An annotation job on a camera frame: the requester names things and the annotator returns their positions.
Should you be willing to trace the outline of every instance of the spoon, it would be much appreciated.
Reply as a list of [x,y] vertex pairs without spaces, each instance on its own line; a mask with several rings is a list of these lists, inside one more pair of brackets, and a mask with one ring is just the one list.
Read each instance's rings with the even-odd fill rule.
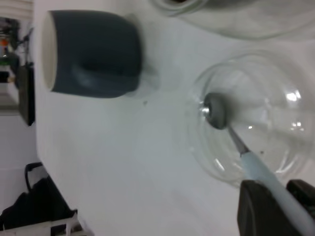
[[288,220],[303,236],[315,235],[315,223],[307,211],[285,189],[277,177],[253,153],[229,125],[228,110],[224,96],[209,93],[203,103],[202,112],[207,122],[215,129],[227,129],[237,150],[240,153],[243,169],[248,179],[256,180],[265,185],[287,216]]

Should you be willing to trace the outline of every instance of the ceramic mug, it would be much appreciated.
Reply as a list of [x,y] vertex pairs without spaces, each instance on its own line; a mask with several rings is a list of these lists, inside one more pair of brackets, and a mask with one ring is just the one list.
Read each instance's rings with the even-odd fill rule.
[[122,96],[139,84],[138,32],[132,23],[112,13],[49,11],[42,29],[42,68],[51,91]]

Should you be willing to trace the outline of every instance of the table surface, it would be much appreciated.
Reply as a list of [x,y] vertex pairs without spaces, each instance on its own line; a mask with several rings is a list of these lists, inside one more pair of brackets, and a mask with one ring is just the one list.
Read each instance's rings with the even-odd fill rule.
[[[115,99],[49,92],[40,48],[42,20],[52,9],[102,10],[134,21],[145,54],[139,90]],[[241,47],[283,47],[311,68],[314,41],[228,39],[160,16],[147,0],[35,0],[34,15],[38,156],[95,235],[238,235],[239,190],[209,177],[188,151],[187,91]],[[310,159],[297,177],[315,184],[313,167]]]

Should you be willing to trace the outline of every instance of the clear glass bowl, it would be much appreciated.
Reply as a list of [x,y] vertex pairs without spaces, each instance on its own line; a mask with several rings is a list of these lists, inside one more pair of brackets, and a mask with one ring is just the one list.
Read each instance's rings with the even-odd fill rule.
[[224,95],[230,125],[280,181],[294,177],[313,151],[314,98],[299,68],[266,51],[246,52],[214,65],[193,84],[186,104],[189,147],[212,177],[239,186],[240,154],[226,130],[204,118],[204,97]]
[[150,0],[163,14],[241,39],[292,32],[315,20],[313,0]]

